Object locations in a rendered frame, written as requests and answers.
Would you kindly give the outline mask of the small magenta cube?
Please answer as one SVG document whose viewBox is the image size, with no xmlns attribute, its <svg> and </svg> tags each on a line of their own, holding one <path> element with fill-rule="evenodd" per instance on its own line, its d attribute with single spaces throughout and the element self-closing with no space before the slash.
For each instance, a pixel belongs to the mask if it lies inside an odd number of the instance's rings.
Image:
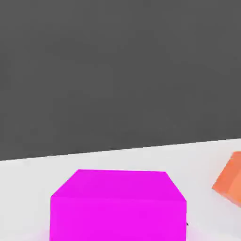
<svg viewBox="0 0 241 241">
<path fill-rule="evenodd" d="M 186 212 L 166 172 L 79 169 L 50 198 L 49 241 L 186 241 Z"/>
</svg>

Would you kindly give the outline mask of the large orange box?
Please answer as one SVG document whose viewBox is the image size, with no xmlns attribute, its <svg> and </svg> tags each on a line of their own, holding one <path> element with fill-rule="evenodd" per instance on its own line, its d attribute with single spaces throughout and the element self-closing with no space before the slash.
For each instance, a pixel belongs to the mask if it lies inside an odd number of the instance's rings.
<svg viewBox="0 0 241 241">
<path fill-rule="evenodd" d="M 241 151 L 233 152 L 212 189 L 241 207 Z"/>
</svg>

